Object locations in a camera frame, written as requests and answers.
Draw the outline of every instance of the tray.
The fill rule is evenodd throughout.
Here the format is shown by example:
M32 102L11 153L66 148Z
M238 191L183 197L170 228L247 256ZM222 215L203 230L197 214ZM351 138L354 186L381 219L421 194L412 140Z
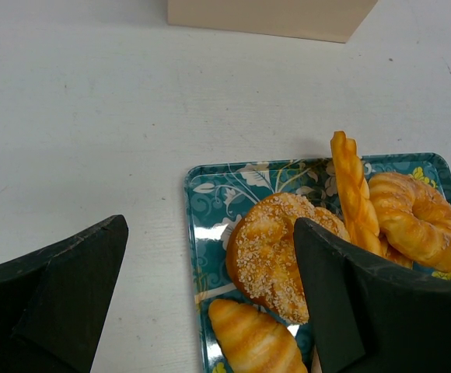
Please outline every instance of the tray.
M362 157L362 163L367 179L375 173L389 171L412 175L438 189L451 203L451 173L446 161L437 154L372 155ZM254 204L281 191L305 195L314 205L342 218L334 167L331 159L198 166L187 174L184 189L203 369L205 373L232 372L208 318L208 306L217 297L251 304L236 290L226 271L229 235ZM451 280L451 274L416 263L414 269ZM255 306L283 322L263 307ZM310 322L303 326L283 323L296 338L303 360L310 364L313 351Z

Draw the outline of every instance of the croissant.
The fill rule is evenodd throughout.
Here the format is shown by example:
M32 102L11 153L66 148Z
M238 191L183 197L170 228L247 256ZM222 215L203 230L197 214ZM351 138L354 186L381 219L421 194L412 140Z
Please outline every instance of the croissant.
M267 313L252 305L216 299L208 315L235 373L307 373L295 338Z

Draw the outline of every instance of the beige box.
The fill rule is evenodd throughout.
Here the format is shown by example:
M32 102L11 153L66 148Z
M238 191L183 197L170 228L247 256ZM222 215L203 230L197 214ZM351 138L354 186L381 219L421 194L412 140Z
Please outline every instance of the beige box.
M168 22L346 43L377 1L168 0Z

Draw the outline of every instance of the bread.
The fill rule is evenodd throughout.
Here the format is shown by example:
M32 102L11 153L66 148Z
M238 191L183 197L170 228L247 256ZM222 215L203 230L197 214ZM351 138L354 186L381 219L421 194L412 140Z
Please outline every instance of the bread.
M272 316L225 299L215 299L208 315L235 373L307 373L295 338Z
M293 227L310 218L349 241L343 222L330 211L314 207L305 197L273 194L253 206L232 232L227 247L227 273L251 301L303 324L309 313L296 264Z
M443 195L399 173L378 173L369 187L390 245L423 266L451 272L451 206Z
M343 131L334 132L330 142L337 193L343 211L344 226L351 243L378 256L385 257L379 241L379 223L369 200L369 186L364 166L357 156L357 143Z
M402 267L406 267L409 270L414 266L414 261L407 258L404 254L402 254L397 249L393 248L386 239L386 236L381 235L379 237L381 242L381 246L383 247L384 257L387 258L390 262L394 262L396 264L401 265Z

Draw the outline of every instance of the bagel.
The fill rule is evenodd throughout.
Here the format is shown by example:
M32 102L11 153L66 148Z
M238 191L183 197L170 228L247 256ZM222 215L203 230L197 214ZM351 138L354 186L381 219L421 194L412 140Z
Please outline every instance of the bagel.
M381 232L407 258L451 272L451 205L426 183L399 173L369 181Z
M294 324L309 320L293 242L297 218L310 218L350 241L343 222L305 197L276 193L254 205L232 231L225 264L235 286L252 302Z

